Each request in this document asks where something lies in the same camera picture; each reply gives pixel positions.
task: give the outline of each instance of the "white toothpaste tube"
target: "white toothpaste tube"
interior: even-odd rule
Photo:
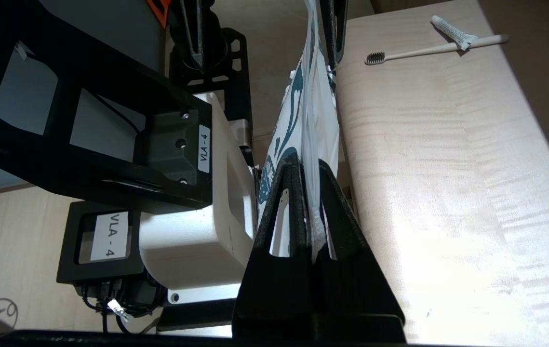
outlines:
[[[436,26],[437,29],[441,30],[442,33],[448,35],[448,37],[455,40],[456,45],[459,46],[459,49],[462,49],[463,51],[469,48],[469,45],[478,38],[475,35],[469,35],[468,33],[453,27],[450,23],[446,22],[443,18],[437,15],[434,15],[430,19],[430,22],[433,23],[433,25]]]

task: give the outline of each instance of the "wooden floor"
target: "wooden floor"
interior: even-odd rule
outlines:
[[[0,299],[13,301],[18,314],[4,310],[0,321],[14,329],[102,331],[99,314],[87,308],[71,285],[56,283],[69,204],[74,198],[39,187],[0,193]],[[142,330],[158,317],[137,319],[127,328]],[[109,331],[119,332],[113,318]]]

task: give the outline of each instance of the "wooden table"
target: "wooden table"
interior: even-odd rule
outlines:
[[[475,0],[347,24],[337,90],[358,219],[409,342],[549,345],[549,145],[503,47],[364,65],[444,44],[432,15],[493,34]]]

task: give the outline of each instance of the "printed plastic bag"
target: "printed plastic bag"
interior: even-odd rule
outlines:
[[[318,31],[318,10],[315,0],[305,0],[308,9],[307,42],[290,74],[279,120],[272,135],[264,165],[258,196],[258,218],[272,191],[272,179],[281,159],[297,153],[304,167],[305,191],[309,220],[307,228],[312,236],[312,260],[326,242],[325,228],[320,217],[321,201],[318,160],[325,161],[336,173],[338,170],[338,120],[334,93],[330,84]],[[289,225],[281,226],[289,234]]]

